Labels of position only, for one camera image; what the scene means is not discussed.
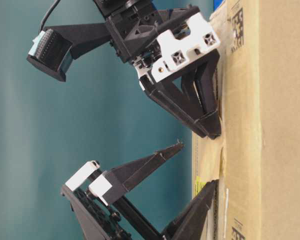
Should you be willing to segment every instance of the teal background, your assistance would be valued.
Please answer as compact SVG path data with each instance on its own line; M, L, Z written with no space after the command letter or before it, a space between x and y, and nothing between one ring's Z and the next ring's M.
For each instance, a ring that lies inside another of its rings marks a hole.
M191 132L146 97L108 44L75 61L66 83L32 67L27 52L52 2L0 1L0 240L82 239L62 184L86 161L106 170L180 139L185 149L127 195L161 231L191 199ZM154 0L158 9L189 2L206 17L213 10L212 0ZM64 0L47 24L102 21L91 0Z

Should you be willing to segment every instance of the white plastic part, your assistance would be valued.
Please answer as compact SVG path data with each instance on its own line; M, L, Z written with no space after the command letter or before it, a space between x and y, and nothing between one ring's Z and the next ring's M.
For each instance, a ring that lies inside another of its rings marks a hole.
M29 51L29 53L28 53L29 55L31 55L31 56L34 56L34 55L35 55L36 50L37 50L38 45L39 45L39 42L40 42L40 40L43 38L43 36L44 36L45 34L46 34L45 31L41 31L40 34L39 34L35 39L32 40L33 45L32 45L32 47L31 47L31 49L30 49L30 51Z
M202 58L220 45L217 34L200 12L185 22L190 29L190 34L183 39L176 39L171 30L161 33L156 39L160 45L162 57L153 63L151 74L157 83ZM182 54L182 60L179 62L174 61L173 56L176 53ZM134 67L139 79L149 70L149 68L140 69L137 65Z
M65 185L74 191L81 186L87 180L87 178L96 170L100 168L100 165L96 161L88 161L83 165L66 183Z
M96 180L94 180L88 188L95 197L99 198L106 206L108 206L103 195L112 188L112 185L103 175L100 175Z

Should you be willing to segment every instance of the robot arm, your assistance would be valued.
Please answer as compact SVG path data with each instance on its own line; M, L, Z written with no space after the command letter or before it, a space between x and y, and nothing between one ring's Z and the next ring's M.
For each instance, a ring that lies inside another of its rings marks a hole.
M161 233L125 197L182 148L183 144L177 143L109 171L102 172L95 161L80 168L62 186L61 193L70 201L85 239L132 240L131 235L119 225L122 215L145 240L200 240L216 181L207 183ZM84 191L81 187L86 180L90 184Z
M201 137L221 134L213 75L220 40L197 6L157 10L152 0L93 0L105 23L43 27L27 60L65 82L73 60L103 45L135 67L145 94ZM182 77L181 90L174 81Z

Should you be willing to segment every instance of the qr code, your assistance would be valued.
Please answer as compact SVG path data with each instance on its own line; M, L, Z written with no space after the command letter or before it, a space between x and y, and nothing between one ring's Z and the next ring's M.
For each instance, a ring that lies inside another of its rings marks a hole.
M232 18L232 28L235 32L235 38L232 53L244 45L244 9L241 8Z

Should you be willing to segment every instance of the cardboard box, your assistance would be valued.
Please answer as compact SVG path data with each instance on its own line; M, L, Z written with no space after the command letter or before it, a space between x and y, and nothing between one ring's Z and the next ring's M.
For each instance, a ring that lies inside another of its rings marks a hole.
M193 193L220 178L215 239L300 239L300 0L228 0L211 22L223 133L193 135Z

